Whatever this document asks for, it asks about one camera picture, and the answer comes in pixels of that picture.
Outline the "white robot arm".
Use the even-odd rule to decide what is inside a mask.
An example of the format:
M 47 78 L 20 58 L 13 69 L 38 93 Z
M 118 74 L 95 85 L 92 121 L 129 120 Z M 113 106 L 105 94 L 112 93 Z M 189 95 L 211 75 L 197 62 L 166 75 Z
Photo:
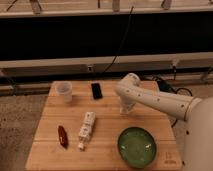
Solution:
M 213 171 L 213 97 L 198 98 L 140 87 L 140 78 L 129 73 L 115 87 L 120 112 L 144 104 L 186 122 L 182 171 Z

